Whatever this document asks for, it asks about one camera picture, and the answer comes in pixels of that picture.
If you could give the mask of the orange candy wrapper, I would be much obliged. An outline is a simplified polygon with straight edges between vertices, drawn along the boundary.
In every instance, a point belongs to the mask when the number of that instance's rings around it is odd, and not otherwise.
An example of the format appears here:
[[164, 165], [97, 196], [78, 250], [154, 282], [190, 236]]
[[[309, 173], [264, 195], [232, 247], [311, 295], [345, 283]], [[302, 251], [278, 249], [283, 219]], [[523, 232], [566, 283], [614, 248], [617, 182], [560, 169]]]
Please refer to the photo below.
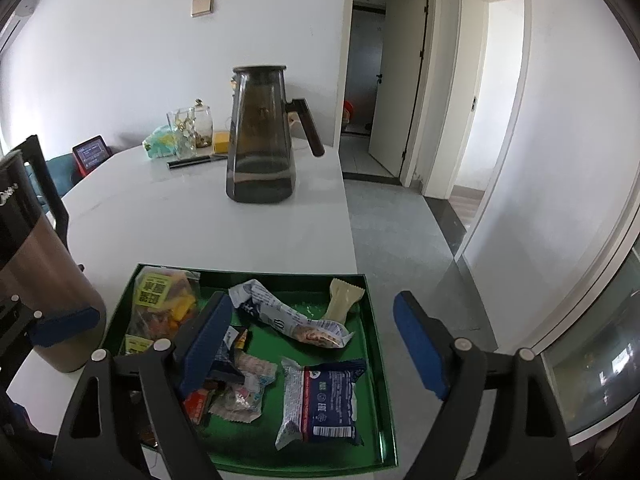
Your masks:
[[191, 392], [183, 401], [184, 409], [188, 419], [193, 425], [198, 426], [208, 410], [209, 402], [212, 400], [213, 391], [199, 388]]

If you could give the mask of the pink clear candy packet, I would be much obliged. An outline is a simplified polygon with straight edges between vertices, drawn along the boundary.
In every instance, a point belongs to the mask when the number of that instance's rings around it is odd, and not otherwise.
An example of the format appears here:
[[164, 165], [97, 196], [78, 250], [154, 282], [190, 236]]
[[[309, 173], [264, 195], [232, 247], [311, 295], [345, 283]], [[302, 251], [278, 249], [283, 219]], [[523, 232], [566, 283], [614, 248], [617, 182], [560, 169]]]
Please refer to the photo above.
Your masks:
[[266, 389], [276, 381], [278, 366], [244, 351], [235, 353], [234, 364], [243, 381], [228, 385], [210, 404], [208, 412], [227, 422], [250, 424], [262, 416], [262, 400]]

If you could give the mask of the white blue long snack packet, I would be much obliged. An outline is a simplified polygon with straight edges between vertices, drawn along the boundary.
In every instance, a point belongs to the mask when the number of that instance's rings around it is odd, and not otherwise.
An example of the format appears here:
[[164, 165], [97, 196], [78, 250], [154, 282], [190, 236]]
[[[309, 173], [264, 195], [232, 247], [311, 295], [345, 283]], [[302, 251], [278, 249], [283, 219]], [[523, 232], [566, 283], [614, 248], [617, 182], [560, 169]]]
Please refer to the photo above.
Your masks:
[[302, 344], [327, 349], [344, 349], [354, 336], [342, 323], [314, 320], [284, 304], [260, 282], [252, 278], [228, 290], [238, 312], [255, 324], [271, 327], [283, 336]]

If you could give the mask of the dark blue snack packet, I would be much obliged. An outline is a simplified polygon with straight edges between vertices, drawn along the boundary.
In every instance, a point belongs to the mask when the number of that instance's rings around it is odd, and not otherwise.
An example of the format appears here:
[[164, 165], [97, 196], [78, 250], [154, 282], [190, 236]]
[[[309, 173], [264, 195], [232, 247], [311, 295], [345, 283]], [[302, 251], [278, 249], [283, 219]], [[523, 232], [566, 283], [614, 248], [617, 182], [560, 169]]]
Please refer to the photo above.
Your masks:
[[276, 449], [293, 442], [346, 441], [363, 445], [357, 429], [358, 380], [367, 371], [363, 359], [302, 365], [283, 358], [282, 422]]

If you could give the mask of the black snack packet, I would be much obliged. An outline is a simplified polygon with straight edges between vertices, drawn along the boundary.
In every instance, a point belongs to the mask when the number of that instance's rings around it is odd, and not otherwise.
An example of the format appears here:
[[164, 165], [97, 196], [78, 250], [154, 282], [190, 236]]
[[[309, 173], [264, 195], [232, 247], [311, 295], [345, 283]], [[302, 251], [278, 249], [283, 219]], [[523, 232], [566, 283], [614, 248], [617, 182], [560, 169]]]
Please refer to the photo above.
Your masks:
[[249, 328], [230, 325], [216, 352], [207, 378], [215, 382], [242, 384], [244, 375], [235, 364], [235, 355], [240, 351], [245, 351], [252, 338], [253, 334]]

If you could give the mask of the yellow green snack bag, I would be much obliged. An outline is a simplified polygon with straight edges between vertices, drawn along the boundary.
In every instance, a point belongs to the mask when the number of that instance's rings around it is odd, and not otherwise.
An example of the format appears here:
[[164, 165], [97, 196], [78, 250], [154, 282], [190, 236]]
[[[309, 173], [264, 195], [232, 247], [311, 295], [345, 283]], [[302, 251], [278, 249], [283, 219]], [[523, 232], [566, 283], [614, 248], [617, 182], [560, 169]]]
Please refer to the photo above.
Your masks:
[[200, 313], [200, 277], [198, 271], [166, 266], [141, 269], [134, 278], [125, 354], [145, 352], [159, 339], [173, 340]]

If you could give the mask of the teal sofa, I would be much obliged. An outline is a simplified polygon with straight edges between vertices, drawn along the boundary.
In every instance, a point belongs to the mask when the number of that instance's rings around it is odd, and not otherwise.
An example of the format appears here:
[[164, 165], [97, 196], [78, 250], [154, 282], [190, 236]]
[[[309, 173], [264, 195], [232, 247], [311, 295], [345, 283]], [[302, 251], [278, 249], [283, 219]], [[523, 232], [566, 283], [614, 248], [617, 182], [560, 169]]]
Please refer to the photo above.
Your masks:
[[[49, 159], [46, 161], [46, 164], [54, 182], [56, 192], [58, 192], [58, 196], [60, 197], [70, 192], [70, 190], [82, 180], [82, 175], [73, 154], [65, 154]], [[32, 170], [32, 166], [30, 166], [28, 162], [25, 164], [25, 169], [41, 208], [44, 212], [47, 212], [49, 210], [48, 203], [40, 190], [34, 170]]]

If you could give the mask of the green snack tray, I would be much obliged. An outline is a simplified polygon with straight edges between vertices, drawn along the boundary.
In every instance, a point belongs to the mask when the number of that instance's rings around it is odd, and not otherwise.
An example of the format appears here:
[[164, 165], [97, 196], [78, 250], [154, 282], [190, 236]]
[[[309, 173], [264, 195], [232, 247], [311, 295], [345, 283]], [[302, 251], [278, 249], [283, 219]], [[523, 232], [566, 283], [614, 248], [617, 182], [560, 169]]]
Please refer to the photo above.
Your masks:
[[[113, 353], [124, 353], [134, 299], [134, 279], [143, 266], [145, 263], [139, 263], [131, 274], [106, 330], [104, 346]], [[214, 292], [227, 292], [236, 284], [256, 278], [274, 296], [308, 318], [323, 315], [329, 305], [330, 283], [334, 279], [330, 274], [260, 274], [204, 269], [194, 272], [200, 274], [199, 307], [204, 307]], [[226, 422], [209, 415], [209, 419], [205, 417], [205, 422], [196, 427], [201, 446], [219, 471], [253, 477], [306, 479], [374, 474], [398, 466], [393, 411], [367, 280], [359, 274], [337, 275], [337, 278], [366, 291], [347, 315], [346, 327], [354, 336], [344, 349], [301, 344], [268, 326], [254, 323], [250, 326], [252, 339], [248, 353], [277, 363], [277, 379], [267, 388], [262, 416], [254, 422]], [[317, 443], [296, 441], [280, 451], [276, 449], [274, 442], [281, 425], [284, 399], [282, 358], [292, 359], [300, 365], [366, 361], [366, 372], [356, 383], [357, 430], [363, 444], [329, 439]]]

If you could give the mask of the red smart display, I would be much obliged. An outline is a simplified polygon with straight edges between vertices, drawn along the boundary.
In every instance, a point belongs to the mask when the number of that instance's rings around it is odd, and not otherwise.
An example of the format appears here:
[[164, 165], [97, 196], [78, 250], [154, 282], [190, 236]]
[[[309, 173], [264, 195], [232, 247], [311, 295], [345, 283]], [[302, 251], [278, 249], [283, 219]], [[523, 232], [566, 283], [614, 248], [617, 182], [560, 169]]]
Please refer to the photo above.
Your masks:
[[90, 172], [93, 172], [113, 156], [112, 150], [105, 143], [102, 136], [94, 136], [81, 144], [77, 144], [72, 148], [72, 154], [83, 177], [87, 177]]

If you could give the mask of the cream wafer packet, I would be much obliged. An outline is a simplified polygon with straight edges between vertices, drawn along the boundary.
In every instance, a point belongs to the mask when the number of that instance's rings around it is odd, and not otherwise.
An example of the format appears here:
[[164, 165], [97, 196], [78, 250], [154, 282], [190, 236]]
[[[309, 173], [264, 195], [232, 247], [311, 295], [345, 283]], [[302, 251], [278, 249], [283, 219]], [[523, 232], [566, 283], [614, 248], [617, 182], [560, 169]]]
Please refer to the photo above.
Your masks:
[[330, 284], [330, 295], [330, 303], [322, 318], [345, 324], [349, 310], [363, 297], [364, 289], [334, 278]]

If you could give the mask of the green tissue pack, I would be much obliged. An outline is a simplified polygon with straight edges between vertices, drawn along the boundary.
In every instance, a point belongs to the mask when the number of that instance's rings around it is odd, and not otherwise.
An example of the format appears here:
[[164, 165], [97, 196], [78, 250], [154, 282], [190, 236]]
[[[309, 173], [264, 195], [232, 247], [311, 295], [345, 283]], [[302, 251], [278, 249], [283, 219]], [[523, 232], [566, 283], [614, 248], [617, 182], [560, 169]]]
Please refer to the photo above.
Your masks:
[[182, 136], [179, 129], [171, 125], [157, 127], [142, 141], [148, 159], [160, 159], [167, 157], [185, 158], [186, 152], [181, 146]]

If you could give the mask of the black pen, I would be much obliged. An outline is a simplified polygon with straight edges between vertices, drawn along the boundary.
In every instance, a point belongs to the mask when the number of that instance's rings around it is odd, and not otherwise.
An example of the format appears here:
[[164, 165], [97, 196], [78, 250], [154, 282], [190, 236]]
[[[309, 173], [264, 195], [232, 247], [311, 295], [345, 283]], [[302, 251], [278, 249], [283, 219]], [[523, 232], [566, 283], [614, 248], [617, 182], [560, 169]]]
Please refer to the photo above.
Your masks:
[[167, 167], [170, 170], [173, 170], [184, 167], [208, 164], [209, 162], [220, 162], [221, 160], [226, 160], [227, 158], [227, 155], [201, 155], [185, 159], [173, 160], [172, 162], [167, 163]]

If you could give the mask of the smoked glass pitcher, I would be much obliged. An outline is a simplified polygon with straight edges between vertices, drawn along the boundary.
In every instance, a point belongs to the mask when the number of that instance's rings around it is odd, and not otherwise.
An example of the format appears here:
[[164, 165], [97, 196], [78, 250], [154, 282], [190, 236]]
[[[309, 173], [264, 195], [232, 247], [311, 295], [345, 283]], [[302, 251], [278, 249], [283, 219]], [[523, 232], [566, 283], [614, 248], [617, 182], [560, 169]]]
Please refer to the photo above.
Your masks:
[[226, 193], [242, 204], [276, 204], [294, 192], [296, 170], [289, 114], [302, 125], [311, 153], [326, 150], [307, 102], [286, 98], [283, 65], [233, 70]]

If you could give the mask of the white door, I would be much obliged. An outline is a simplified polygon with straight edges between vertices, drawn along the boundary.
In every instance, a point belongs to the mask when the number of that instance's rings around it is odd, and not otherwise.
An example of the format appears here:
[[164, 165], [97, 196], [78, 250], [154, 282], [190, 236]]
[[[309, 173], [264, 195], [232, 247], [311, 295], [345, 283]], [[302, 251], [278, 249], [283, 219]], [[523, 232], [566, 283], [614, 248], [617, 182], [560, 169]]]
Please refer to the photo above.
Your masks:
[[388, 0], [369, 154], [393, 177], [406, 157], [420, 86], [428, 0]]

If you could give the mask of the beige wall switch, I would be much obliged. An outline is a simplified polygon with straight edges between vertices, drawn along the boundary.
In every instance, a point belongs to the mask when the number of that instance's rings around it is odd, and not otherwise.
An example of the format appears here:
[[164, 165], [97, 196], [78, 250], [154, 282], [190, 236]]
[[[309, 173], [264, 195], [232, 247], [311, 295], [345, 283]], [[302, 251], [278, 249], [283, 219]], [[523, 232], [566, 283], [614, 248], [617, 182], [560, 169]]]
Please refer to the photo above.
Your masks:
[[191, 16], [192, 18], [200, 18], [214, 12], [215, 0], [192, 0]]

